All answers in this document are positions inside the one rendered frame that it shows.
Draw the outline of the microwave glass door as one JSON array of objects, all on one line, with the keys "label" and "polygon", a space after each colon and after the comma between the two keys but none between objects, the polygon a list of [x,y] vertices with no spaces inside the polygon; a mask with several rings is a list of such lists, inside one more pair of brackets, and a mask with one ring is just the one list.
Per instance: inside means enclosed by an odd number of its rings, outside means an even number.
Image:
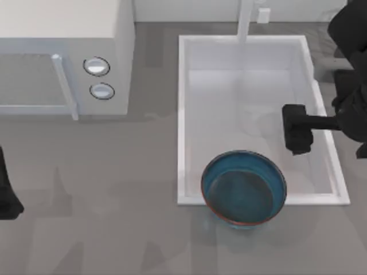
[{"label": "microwave glass door", "polygon": [[71,116],[52,63],[53,54],[63,58],[67,76],[65,57],[60,53],[0,50],[0,116]]}]

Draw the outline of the pale microwave oven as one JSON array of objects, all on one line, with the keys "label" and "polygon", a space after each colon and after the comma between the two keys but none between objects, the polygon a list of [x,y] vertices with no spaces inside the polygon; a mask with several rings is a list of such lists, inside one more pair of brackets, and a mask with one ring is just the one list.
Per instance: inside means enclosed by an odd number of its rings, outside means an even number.
[{"label": "pale microwave oven", "polygon": [[[127,113],[134,43],[132,0],[0,0],[0,50],[62,54],[79,117]],[[110,72],[86,73],[83,61],[92,57],[107,60]],[[98,83],[115,96],[92,97],[89,87]]]}]

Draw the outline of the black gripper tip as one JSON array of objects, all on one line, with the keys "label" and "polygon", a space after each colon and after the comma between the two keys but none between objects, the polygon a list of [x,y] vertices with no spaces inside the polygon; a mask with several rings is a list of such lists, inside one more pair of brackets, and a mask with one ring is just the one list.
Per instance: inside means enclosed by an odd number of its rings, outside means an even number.
[{"label": "black gripper tip", "polygon": [[0,146],[0,221],[15,220],[23,212],[24,206],[11,186],[5,157]]}]

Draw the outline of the white sink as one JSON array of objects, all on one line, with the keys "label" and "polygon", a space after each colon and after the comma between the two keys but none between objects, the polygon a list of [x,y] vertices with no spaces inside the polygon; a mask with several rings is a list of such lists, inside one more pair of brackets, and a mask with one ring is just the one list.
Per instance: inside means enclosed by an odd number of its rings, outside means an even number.
[{"label": "white sink", "polygon": [[348,205],[330,131],[315,131],[308,154],[284,144],[282,106],[325,105],[304,36],[189,36],[178,39],[178,188],[180,205],[203,205],[205,166],[231,150],[271,159],[287,182],[287,205]]}]

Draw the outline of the large round microwave knob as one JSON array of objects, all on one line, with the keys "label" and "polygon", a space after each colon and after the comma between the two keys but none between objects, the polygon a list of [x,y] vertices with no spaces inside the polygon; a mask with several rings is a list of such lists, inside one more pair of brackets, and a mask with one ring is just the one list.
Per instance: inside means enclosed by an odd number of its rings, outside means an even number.
[{"label": "large round microwave knob", "polygon": [[83,61],[83,69],[91,76],[103,77],[110,72],[111,66],[102,57],[92,57]]}]

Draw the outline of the small round microwave knob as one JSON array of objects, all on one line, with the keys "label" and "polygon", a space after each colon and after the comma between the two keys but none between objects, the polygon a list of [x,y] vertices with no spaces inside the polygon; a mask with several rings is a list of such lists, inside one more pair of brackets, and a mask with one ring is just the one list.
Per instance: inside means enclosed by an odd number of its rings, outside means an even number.
[{"label": "small round microwave knob", "polygon": [[89,87],[89,93],[97,100],[110,100],[115,96],[114,88],[104,82],[91,85]]}]

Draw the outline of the blue bowl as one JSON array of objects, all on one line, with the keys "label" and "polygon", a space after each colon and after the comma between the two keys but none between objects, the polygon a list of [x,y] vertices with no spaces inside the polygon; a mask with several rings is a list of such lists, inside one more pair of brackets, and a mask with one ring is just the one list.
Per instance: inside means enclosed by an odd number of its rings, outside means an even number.
[{"label": "blue bowl", "polygon": [[205,205],[236,229],[261,226],[277,216],[287,198],[279,167],[264,155],[232,150],[213,158],[200,180]]}]

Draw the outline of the tall white tap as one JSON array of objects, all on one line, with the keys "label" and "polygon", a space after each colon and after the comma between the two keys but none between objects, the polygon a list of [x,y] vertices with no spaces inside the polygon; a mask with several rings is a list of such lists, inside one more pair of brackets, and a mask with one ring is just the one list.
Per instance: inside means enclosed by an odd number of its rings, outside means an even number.
[{"label": "tall white tap", "polygon": [[253,9],[253,0],[240,0],[239,19],[237,26],[237,39],[240,44],[245,44]]}]

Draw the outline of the white wall socket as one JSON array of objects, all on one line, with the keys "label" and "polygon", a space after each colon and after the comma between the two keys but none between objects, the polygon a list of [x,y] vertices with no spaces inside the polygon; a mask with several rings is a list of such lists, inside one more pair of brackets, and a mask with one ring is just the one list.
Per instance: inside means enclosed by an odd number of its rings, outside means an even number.
[{"label": "white wall socket", "polygon": [[266,24],[270,22],[271,9],[261,7],[258,9],[257,23]]}]

